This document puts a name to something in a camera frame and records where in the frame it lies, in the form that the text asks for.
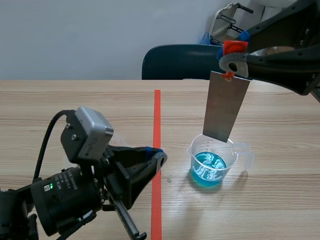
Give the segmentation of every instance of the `black cable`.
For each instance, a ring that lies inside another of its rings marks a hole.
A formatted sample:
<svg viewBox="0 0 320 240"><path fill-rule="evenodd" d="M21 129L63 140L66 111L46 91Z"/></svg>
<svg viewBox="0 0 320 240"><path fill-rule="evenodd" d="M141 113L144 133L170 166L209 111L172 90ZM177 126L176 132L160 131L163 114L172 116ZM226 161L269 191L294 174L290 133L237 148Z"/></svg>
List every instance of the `black cable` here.
<svg viewBox="0 0 320 240"><path fill-rule="evenodd" d="M86 225L87 223L90 223L93 219L95 219L96 216L97 216L97 213L93 211L88 217L78 222L72 228L68 229L64 234L62 234L56 240L66 240L68 237L70 237L72 234L78 231L82 226Z"/></svg>
<svg viewBox="0 0 320 240"><path fill-rule="evenodd" d="M68 115L71 112L74 112L75 110L62 110L60 112L58 112L51 120L51 122L49 123L49 126L46 130L46 133L44 135L43 141L42 141L42 145L41 145L41 149L39 152L39 157L38 160L36 162L36 166L35 166L35 170L34 170L34 175L33 175L33 180L37 179L39 177L40 174L40 169L41 169L41 165L42 162L44 160L44 156L45 156L45 152L46 152L46 147L49 141L49 137L50 134L56 124L56 122L58 121L59 118L61 118L63 115Z"/></svg>

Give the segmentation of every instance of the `table surface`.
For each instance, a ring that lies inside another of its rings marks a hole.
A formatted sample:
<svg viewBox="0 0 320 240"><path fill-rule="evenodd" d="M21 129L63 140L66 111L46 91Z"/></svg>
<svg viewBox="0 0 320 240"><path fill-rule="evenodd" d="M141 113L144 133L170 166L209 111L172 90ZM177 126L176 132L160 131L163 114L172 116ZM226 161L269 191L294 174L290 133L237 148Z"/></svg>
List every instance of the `table surface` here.
<svg viewBox="0 0 320 240"><path fill-rule="evenodd" d="M215 190L197 188L186 153L202 132L209 82L0 81L0 186L31 182L49 121L63 109L87 106L101 112L129 146L152 146L154 89L161 89L164 240L318 240L320 236L320 104L284 88L253 81L230 139L251 144L248 173L241 162ZM63 168L61 119L40 175ZM151 184L129 211L150 237ZM40 239L47 239L38 224ZM71 239L129 239L114 212L98 217Z"/></svg>

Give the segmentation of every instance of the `blue liquid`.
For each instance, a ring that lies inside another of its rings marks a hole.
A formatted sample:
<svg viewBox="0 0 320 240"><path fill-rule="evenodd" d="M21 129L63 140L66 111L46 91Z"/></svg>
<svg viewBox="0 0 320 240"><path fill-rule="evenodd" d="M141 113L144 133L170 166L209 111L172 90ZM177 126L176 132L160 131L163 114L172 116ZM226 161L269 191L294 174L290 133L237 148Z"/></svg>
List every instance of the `blue liquid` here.
<svg viewBox="0 0 320 240"><path fill-rule="evenodd" d="M196 159L203 165L214 169L225 169L226 163L223 159L213 152L200 152L195 155ZM196 161L193 161L191 173L195 181L204 187L211 187L222 182L226 171L215 171L205 168Z"/></svg>

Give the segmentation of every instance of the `red clamp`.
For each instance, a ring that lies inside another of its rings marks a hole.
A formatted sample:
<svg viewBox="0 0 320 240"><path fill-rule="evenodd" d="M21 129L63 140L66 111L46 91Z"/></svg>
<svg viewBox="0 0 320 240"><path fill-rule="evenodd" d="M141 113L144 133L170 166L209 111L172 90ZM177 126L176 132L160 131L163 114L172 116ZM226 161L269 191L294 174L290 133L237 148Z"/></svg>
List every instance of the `red clamp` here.
<svg viewBox="0 0 320 240"><path fill-rule="evenodd" d="M230 53L246 53L247 48L248 48L247 41L225 40L223 44L223 55L227 55ZM235 74L230 71L227 71L226 73L222 74L222 77L227 81L231 81L231 78L234 76Z"/></svg>

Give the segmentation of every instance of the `chair backrest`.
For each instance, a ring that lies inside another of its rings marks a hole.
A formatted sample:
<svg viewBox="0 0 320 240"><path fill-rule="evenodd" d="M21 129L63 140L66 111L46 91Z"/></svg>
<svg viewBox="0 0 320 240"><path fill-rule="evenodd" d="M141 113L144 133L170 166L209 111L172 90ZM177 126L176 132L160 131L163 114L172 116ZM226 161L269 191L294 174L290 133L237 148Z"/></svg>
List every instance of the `chair backrest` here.
<svg viewBox="0 0 320 240"><path fill-rule="evenodd" d="M143 80L210 79L222 72L217 60L221 46L174 44L152 48L142 63Z"/></svg>

